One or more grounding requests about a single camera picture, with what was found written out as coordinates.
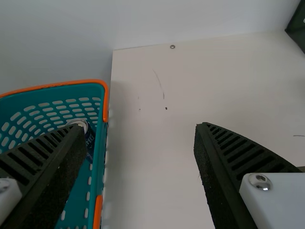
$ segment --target white wall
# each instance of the white wall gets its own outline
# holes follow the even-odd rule
[[[71,79],[109,82],[113,49],[282,30],[298,2],[2,0],[0,93]]]

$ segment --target white shelf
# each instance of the white shelf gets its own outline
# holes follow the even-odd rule
[[[305,135],[305,55],[284,32],[175,45],[113,53],[104,229],[214,228],[193,156],[201,122],[305,165],[293,136]]]

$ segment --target can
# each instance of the can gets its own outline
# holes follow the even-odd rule
[[[94,154],[94,143],[95,143],[95,132],[92,130],[90,124],[83,118],[75,118],[67,122],[66,125],[78,124],[84,128],[86,146],[87,146],[87,156],[86,159],[92,164],[93,154]]]

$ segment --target basket hole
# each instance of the basket hole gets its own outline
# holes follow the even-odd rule
[[[2,131],[6,131],[8,129],[8,127],[10,126],[10,124],[8,122],[6,122],[5,124],[3,124],[1,130]]]
[[[52,111],[53,108],[52,107],[48,107],[48,108],[43,108],[43,111]]]
[[[49,103],[41,103],[41,104],[38,104],[38,106],[40,106],[40,107],[49,106],[49,105],[50,105]]]
[[[83,106],[91,106],[92,103],[82,103]]]
[[[42,119],[43,118],[43,115],[39,115],[39,116],[36,116],[35,118],[34,118],[34,120],[39,120],[39,119]]]
[[[82,111],[82,109],[73,109],[72,111],[73,112],[80,112],[80,111]]]
[[[94,108],[93,107],[86,107],[85,111],[94,111]]]
[[[29,131],[32,132],[35,128],[36,128],[36,125],[32,125],[32,126],[29,128]]]
[[[14,114],[11,118],[10,118],[10,120],[11,121],[14,121],[18,116],[20,116],[21,115],[21,113],[20,112],[17,112],[16,114]]]
[[[65,110],[65,111],[59,111],[59,113],[61,113],[61,114],[67,114],[67,113],[70,113],[70,111],[68,111],[68,110]]]
[[[72,118],[73,116],[71,114],[68,114],[68,115],[64,115],[63,117],[64,118]]]
[[[70,104],[69,107],[79,107],[78,104]]]
[[[44,119],[44,120],[41,120],[40,122],[39,122],[39,124],[44,124],[44,123],[46,123],[48,120],[46,120],[46,119]]]
[[[89,212],[89,210],[86,208],[85,209],[85,214],[84,214],[85,219],[88,218],[88,212]]]
[[[48,123],[48,124],[44,125],[44,126],[43,126],[43,128],[48,128],[49,126],[51,126],[51,124],[50,124],[50,123]]]
[[[87,97],[79,98],[79,101],[88,101],[88,100],[89,100],[89,98],[87,98]]]
[[[82,116],[85,116],[84,113],[79,113],[79,114],[75,114],[76,117],[82,117]]]
[[[40,113],[40,111],[33,111],[33,112],[29,113],[29,116],[33,116],[33,115],[36,115],[36,114],[39,114],[39,113]]]
[[[55,125],[62,124],[62,123],[63,123],[63,121],[56,121],[56,122],[54,122]]]
[[[87,192],[86,201],[89,201],[89,200],[90,200],[90,192]]]
[[[93,97],[92,99],[95,100],[95,101],[100,101],[100,100],[101,100],[101,99],[98,98],[98,97]]]
[[[62,211],[61,213],[61,220],[64,221],[65,220],[65,216],[66,216],[66,211]]]
[[[20,125],[24,120],[26,120],[27,118],[24,116],[21,119],[18,120],[17,124]]]
[[[58,119],[60,119],[58,116],[50,118],[50,120],[52,120],[52,121],[58,120]]]
[[[7,143],[9,142],[9,138],[8,137],[5,137],[1,143],[2,146],[6,146]]]
[[[15,137],[16,137],[16,138],[19,138],[21,134],[22,134],[22,131],[21,131],[21,130],[18,130],[17,133],[16,133],[16,135],[15,135]]]
[[[66,102],[67,103],[73,103],[73,102],[75,102],[76,101],[76,99],[66,99]]]
[[[22,142],[25,142],[25,141],[27,140],[28,136],[29,136],[29,135],[28,135],[27,133],[25,133],[25,134],[22,136],[21,141],[22,141]]]
[[[57,106],[57,107],[56,107],[57,110],[61,110],[61,109],[65,109],[65,108],[67,108],[67,107],[66,107],[66,106],[63,106],[63,105],[62,105],[62,106]]]
[[[23,110],[24,111],[29,111],[29,110],[32,110],[34,108],[35,108],[35,106],[28,106],[28,107],[24,108]]]
[[[13,149],[16,145],[16,141],[12,140],[9,144],[9,149]]]
[[[24,125],[23,128],[27,128],[32,122],[31,121],[27,121]]]
[[[9,134],[13,135],[16,131],[16,127],[12,126],[11,129],[9,130]]]
[[[39,134],[40,131],[41,131],[40,129],[35,130],[34,134],[37,135],[37,134]]]
[[[54,115],[57,115],[57,113],[56,112],[47,113],[47,116],[54,116]]]
[[[53,101],[52,103],[53,103],[53,104],[62,104],[62,103],[63,103],[63,101],[58,100],[58,101]]]

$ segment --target plastic basket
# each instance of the plastic basket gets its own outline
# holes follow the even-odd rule
[[[106,151],[108,88],[101,80],[36,86],[0,95],[0,153],[85,118],[96,131],[93,165],[83,162],[56,229],[99,229]]]

